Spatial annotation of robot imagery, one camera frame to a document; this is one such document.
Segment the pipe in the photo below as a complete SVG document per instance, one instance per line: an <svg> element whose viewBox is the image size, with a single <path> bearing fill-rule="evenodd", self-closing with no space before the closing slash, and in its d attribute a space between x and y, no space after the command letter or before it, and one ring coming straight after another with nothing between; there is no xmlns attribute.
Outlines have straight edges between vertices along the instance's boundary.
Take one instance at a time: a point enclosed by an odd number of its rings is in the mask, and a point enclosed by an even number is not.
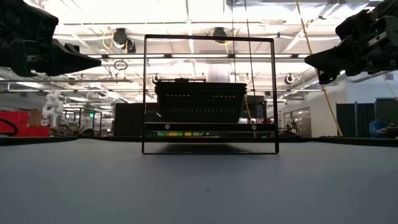
<svg viewBox="0 0 398 224"><path fill-rule="evenodd" d="M0 80L0 83L114 83L114 82L124 82L131 83L131 80L104 80L104 79L96 79L96 80Z"/></svg>
<svg viewBox="0 0 398 224"><path fill-rule="evenodd" d="M369 80L371 78L378 77L378 76L384 75L384 74L389 73L389 72L391 72L391 71L380 71L380 72L377 72L375 74L367 75L365 77L359 78L357 80L350 80L350 79L347 78L346 81L349 82L349 83L360 83L360 82L363 82L365 80Z"/></svg>

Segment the ceiling beam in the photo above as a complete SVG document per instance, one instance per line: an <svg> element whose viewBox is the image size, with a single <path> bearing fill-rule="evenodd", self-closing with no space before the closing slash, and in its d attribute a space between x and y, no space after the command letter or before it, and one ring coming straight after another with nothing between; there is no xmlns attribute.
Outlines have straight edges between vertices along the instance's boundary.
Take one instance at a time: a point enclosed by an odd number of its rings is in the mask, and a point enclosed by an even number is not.
<svg viewBox="0 0 398 224"><path fill-rule="evenodd" d="M324 16L325 13L330 14L331 10L333 10L336 6L339 4L327 4L319 14L317 18L314 20L311 20L306 24L306 31L308 32L310 29L315 27L321 20L322 17ZM287 53L290 51L303 37L305 37L304 34L304 29L301 28L301 30L294 36L294 38L284 47L279 53Z"/></svg>

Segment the yellow cable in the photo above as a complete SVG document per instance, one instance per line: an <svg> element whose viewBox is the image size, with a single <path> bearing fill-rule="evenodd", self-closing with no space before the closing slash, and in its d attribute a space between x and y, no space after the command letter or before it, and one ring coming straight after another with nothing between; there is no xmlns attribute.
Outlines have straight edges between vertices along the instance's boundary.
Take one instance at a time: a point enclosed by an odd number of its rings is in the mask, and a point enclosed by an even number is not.
<svg viewBox="0 0 398 224"><path fill-rule="evenodd" d="M111 46L110 47L108 47L106 44L105 44L105 32L104 32L104 38L102 39L102 44L104 45L104 47L106 48L106 49L111 49L112 47L113 47L113 35L114 34L112 34L112 40L111 40Z"/></svg>
<svg viewBox="0 0 398 224"><path fill-rule="evenodd" d="M299 0L296 0L296 5L297 5L298 14L300 14L300 20L301 20L301 25L303 27L303 33L305 35L305 39L307 40L308 49L309 49L310 55L311 55L312 54L312 49L311 49L311 45L310 45L310 40L308 39L307 30L305 28L303 17L301 16ZM325 89L325 87L323 87L323 85L321 85L321 87L322 87L323 93L325 94L326 102L328 103L330 113L331 113L331 115L333 117L333 120L335 120L335 124L336 124L338 135L339 136L343 136L343 133L341 132L340 126L338 125L338 122L337 122L337 119L336 119L336 115L333 112L333 109L331 108L331 104L330 104L328 93L326 92L326 89Z"/></svg>

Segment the wall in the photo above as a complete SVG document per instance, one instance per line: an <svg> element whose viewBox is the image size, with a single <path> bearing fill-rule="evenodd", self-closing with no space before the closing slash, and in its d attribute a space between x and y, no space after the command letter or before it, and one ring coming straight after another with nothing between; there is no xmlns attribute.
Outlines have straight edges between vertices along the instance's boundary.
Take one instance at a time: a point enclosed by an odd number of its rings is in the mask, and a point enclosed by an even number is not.
<svg viewBox="0 0 398 224"><path fill-rule="evenodd" d="M394 72L394 80L387 81L392 91L398 95L398 72ZM336 103L374 103L376 98L391 98L394 95L388 89L382 76L375 77L360 83L350 83L348 80L339 82L338 86L326 88L333 111L336 113ZM312 137L336 136L337 130L325 96L322 92L310 92L302 101L288 101L288 105L278 106L284 127L284 114L310 107ZM270 108L268 116L273 116Z"/></svg>
<svg viewBox="0 0 398 224"><path fill-rule="evenodd" d="M42 109L45 104L45 96L36 93L27 93L27 98L19 93L1 93L0 110L15 111L19 109Z"/></svg>
<svg viewBox="0 0 398 224"><path fill-rule="evenodd" d="M398 72L394 72L394 80L388 80L392 91L398 94ZM374 103L376 98L391 98L394 95L382 76L374 77L372 79L360 83L347 83L348 101L350 103Z"/></svg>
<svg viewBox="0 0 398 224"><path fill-rule="evenodd" d="M338 86L327 87L330 103L333 111L336 113L336 103L346 103L347 94L345 85L340 84ZM319 136L335 136L337 135L336 124L331 116L328 104L325 99L323 92L311 92L305 95L305 99L301 101L288 101L287 105L279 105L278 111L280 111L282 122L280 127L284 127L284 114L303 109L311 109L311 130L312 137ZM273 110L267 112L268 116L273 115Z"/></svg>

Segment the hanging wire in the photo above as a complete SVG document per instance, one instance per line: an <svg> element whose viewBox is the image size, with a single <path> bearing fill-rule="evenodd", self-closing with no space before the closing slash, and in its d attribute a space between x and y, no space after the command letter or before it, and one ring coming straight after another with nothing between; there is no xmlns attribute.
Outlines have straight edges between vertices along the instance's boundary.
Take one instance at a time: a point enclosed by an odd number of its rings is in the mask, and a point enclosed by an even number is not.
<svg viewBox="0 0 398 224"><path fill-rule="evenodd" d="M234 30L234 1L231 1L231 12L232 12L232 37L235 37L235 30ZM235 76L235 83L238 83L238 79L236 78L236 57L235 57L235 41L232 41L232 48L234 53L234 76Z"/></svg>
<svg viewBox="0 0 398 224"><path fill-rule="evenodd" d="M244 0L244 10L246 11L246 24L247 24L247 27L248 27L248 37L250 38L249 16L248 16L248 8L246 6L246 0ZM250 41L249 41L249 53L250 53L251 82L252 82L252 85L253 85L254 97L256 97L256 87L254 86L253 60L252 60L252 57L251 57L251 42Z"/></svg>

